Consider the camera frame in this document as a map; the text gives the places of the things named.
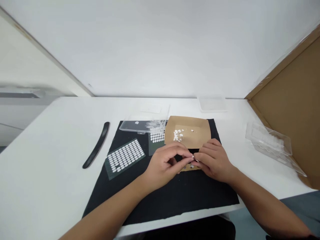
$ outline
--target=black cloth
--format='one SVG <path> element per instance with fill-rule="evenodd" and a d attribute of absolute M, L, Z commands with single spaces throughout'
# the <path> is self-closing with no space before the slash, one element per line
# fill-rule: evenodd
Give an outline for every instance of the black cloth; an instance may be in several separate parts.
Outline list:
<path fill-rule="evenodd" d="M 208 121 L 211 138 L 220 141 L 214 120 L 209 119 Z M 119 130 L 119 128 L 109 152 L 135 138 L 138 139 L 143 151 L 147 153 L 148 134 L 125 132 Z M 198 152 L 198 149 L 190 149 L 190 151 L 194 153 Z M 141 175 L 147 169 L 151 157 L 146 156 L 111 180 L 108 179 L 105 166 L 103 166 L 83 217 Z M 164 219 L 184 212 L 238 203 L 238 196 L 229 185 L 209 178 L 201 170 L 181 172 L 168 184 L 146 196 L 128 216 L 123 225 Z"/>

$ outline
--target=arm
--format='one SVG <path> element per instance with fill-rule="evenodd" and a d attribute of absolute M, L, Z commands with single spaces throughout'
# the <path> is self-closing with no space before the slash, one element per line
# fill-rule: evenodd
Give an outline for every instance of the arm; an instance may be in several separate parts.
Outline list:
<path fill-rule="evenodd" d="M 298 238 L 312 235 L 286 205 L 230 163 L 218 140 L 209 140 L 194 157 L 199 162 L 193 161 L 193 165 L 209 177 L 229 184 L 237 192 L 252 217 L 270 236 Z"/>
<path fill-rule="evenodd" d="M 177 154 L 184 157 L 178 163 L 174 158 Z M 81 219 L 60 239 L 113 239 L 137 204 L 167 184 L 192 160 L 192 153 L 181 143 L 157 149 L 142 175 Z"/>

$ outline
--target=brown cardboard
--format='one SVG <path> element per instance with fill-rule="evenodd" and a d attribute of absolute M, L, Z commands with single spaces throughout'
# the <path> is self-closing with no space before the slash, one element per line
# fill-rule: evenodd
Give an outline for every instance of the brown cardboard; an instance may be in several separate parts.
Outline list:
<path fill-rule="evenodd" d="M 194 166 L 193 168 L 190 168 L 190 163 L 186 165 L 186 168 L 183 168 L 180 172 L 186 172 L 186 171 L 192 171 L 192 170 L 199 170 L 197 166 Z"/>
<path fill-rule="evenodd" d="M 189 149 L 201 148 L 204 143 L 211 139 L 210 126 L 207 119 L 170 116 L 167 126 L 164 143 L 175 142 L 174 131 L 184 130 L 181 143 Z"/>
<path fill-rule="evenodd" d="M 320 189 L 319 36 L 318 26 L 306 38 L 305 48 L 297 47 L 300 53 L 296 58 L 285 58 L 287 64 L 275 69 L 267 83 L 259 84 L 247 96 L 265 126 L 291 138 L 292 159 L 307 175 L 299 178 L 314 189 Z"/>
<path fill-rule="evenodd" d="M 251 100 L 264 86 L 275 78 L 286 66 L 298 57 L 307 47 L 309 47 L 318 37 L 320 37 L 320 25 L 318 25 L 298 46 L 292 50 L 246 97 Z"/>

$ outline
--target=white table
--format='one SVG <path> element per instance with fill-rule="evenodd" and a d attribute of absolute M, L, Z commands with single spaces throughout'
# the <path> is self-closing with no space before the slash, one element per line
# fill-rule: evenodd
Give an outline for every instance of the white table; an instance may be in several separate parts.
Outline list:
<path fill-rule="evenodd" d="M 0 236 L 2 239 L 57 239 L 77 223 L 88 203 L 119 121 L 132 106 L 170 104 L 169 115 L 214 118 L 230 161 L 277 198 L 314 191 L 296 173 L 254 150 L 246 123 L 259 121 L 246 100 L 227 100 L 226 113 L 201 113 L 196 99 L 62 97 L 38 116 L 0 154 Z M 103 124 L 107 139 L 88 169 L 82 165 Z M 118 236 L 156 229 L 244 207 L 204 209 L 121 228 Z"/>

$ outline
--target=black plastic tool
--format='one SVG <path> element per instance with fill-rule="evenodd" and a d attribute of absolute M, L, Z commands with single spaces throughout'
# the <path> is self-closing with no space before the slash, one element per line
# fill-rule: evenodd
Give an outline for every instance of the black plastic tool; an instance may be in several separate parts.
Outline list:
<path fill-rule="evenodd" d="M 96 146 L 94 147 L 92 153 L 90 154 L 90 156 L 88 157 L 86 162 L 83 164 L 83 166 L 82 166 L 83 169 L 88 168 L 91 165 L 91 163 L 93 162 L 93 160 L 96 158 L 96 156 L 98 155 L 98 152 L 100 151 L 102 144 L 103 144 L 104 140 L 106 139 L 106 136 L 107 136 L 107 133 L 109 130 L 109 125 L 110 125 L 110 122 L 106 122 L 103 125 L 103 129 L 102 129 L 102 133 L 100 135 L 100 138 L 99 138 Z"/>

